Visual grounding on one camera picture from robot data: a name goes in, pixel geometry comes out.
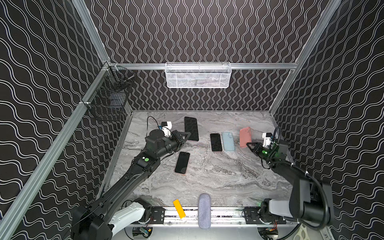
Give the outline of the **pink phone case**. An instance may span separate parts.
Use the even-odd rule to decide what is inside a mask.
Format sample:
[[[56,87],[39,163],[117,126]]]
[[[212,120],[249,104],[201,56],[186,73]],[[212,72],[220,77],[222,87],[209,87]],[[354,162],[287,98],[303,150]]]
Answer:
[[[240,130],[239,144],[241,148],[246,148],[247,143],[252,142],[252,130],[250,127],[246,127]]]

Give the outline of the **light blue phone case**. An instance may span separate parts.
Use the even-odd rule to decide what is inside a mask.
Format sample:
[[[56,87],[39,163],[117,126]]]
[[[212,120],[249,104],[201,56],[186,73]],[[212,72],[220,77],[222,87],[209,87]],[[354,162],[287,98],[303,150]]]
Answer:
[[[235,151],[235,141],[234,141],[234,136],[231,132],[224,132],[222,133],[223,137],[223,146],[224,150],[226,152],[233,152]]]

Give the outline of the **black phone taken from case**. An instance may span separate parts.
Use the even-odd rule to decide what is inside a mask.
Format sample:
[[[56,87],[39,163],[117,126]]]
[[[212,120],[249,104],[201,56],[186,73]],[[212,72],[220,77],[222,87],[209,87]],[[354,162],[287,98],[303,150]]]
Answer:
[[[221,136],[218,133],[210,134],[212,152],[222,152]]]

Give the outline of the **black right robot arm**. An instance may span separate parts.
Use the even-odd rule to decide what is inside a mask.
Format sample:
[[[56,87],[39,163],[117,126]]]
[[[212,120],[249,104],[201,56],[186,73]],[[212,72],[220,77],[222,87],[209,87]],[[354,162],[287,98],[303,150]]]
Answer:
[[[313,230],[330,226],[334,220],[334,204],[330,183],[321,181],[308,171],[288,161],[289,143],[281,137],[280,127],[264,133],[262,142],[253,142],[250,135],[242,144],[260,158],[262,167],[281,176],[292,185],[288,200],[265,199],[258,210],[260,222],[277,224],[280,220],[298,221]]]

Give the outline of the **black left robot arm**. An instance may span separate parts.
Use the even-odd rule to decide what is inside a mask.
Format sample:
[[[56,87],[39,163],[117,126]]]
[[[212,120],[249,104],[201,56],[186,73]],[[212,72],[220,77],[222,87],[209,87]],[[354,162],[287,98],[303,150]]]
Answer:
[[[127,172],[93,203],[73,211],[71,239],[111,240],[132,223],[149,223],[151,205],[146,201],[137,199],[124,209],[120,207],[124,199],[160,166],[161,160],[178,152],[190,135],[174,130],[166,137],[162,130],[152,130],[145,138],[144,149],[133,159]]]

